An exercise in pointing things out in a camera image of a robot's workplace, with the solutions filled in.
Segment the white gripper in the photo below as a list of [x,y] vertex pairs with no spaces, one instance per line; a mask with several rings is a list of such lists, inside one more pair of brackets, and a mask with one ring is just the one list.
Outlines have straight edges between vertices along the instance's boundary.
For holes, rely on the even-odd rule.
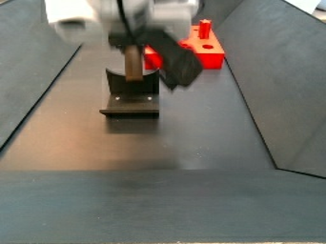
[[43,0],[49,27],[69,43],[95,42],[104,34],[162,29],[176,41],[190,34],[200,0]]

